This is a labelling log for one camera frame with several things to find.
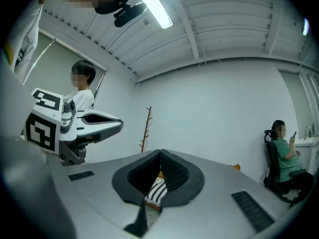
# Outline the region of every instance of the wooden coat stand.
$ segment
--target wooden coat stand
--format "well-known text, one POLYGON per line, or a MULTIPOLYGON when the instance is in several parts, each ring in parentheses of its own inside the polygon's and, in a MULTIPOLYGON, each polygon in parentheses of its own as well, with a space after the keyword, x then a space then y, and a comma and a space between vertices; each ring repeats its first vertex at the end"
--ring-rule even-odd
POLYGON ((143 137, 143 140, 141 140, 141 141, 142 141, 142 144, 140 145, 140 147, 142 147, 141 152, 143 152, 143 150, 144 150, 145 139, 146 139, 146 137, 148 137, 148 135, 146 135, 146 133, 148 132, 149 120, 153 119, 153 118, 150 118, 152 107, 150 106, 150 108, 146 108, 146 109, 149 110, 149 115, 148 115, 148 120, 146 121, 146 127, 145 127, 144 137, 143 137))

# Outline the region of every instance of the fluorescent light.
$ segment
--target fluorescent light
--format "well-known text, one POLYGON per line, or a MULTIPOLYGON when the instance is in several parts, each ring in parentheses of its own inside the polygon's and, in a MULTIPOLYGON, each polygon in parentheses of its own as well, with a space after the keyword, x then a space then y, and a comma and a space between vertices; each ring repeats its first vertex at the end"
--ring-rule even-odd
POLYGON ((308 20, 305 18, 305 24, 304 24, 304 31, 303 31, 303 35, 306 36, 308 34, 309 31, 309 22, 308 20))
POLYGON ((154 15, 156 20, 159 22, 162 29, 173 26, 173 22, 169 17, 168 13, 164 9, 160 0, 142 0, 148 6, 148 9, 154 15))

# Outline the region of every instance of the dark pants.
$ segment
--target dark pants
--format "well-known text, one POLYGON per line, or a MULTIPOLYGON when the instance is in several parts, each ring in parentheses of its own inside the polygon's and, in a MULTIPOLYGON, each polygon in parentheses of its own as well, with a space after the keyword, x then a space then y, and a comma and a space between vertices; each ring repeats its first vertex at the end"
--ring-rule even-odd
POLYGON ((296 202, 299 202, 307 197, 314 185, 314 177, 310 173, 297 175, 294 180, 284 181, 279 183, 283 189, 299 189, 299 195, 296 202))

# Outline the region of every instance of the white shirt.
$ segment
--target white shirt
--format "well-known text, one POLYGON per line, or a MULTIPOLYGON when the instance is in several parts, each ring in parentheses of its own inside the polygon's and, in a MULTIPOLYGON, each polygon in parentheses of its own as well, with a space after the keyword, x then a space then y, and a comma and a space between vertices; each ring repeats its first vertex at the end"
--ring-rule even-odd
POLYGON ((31 57, 38 43, 41 12, 42 5, 39 4, 39 0, 32 0, 13 25, 7 38, 7 43, 13 52, 10 68, 21 82, 26 76, 31 57), (15 65, 19 52, 22 60, 15 65))
POLYGON ((73 98, 76 110, 94 109, 94 96, 91 90, 72 92, 63 99, 73 98))

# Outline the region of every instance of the green shirt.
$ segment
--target green shirt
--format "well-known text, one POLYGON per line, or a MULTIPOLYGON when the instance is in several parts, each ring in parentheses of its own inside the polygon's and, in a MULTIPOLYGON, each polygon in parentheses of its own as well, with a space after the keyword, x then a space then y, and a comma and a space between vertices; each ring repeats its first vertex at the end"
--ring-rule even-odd
POLYGON ((271 142, 273 142, 276 145, 277 152, 279 154, 279 182, 288 181, 291 179, 289 173, 302 169, 299 156, 296 153, 294 153, 291 159, 285 159, 284 157, 287 156, 288 153, 291 151, 289 144, 283 138, 277 138, 276 140, 271 140, 271 142))

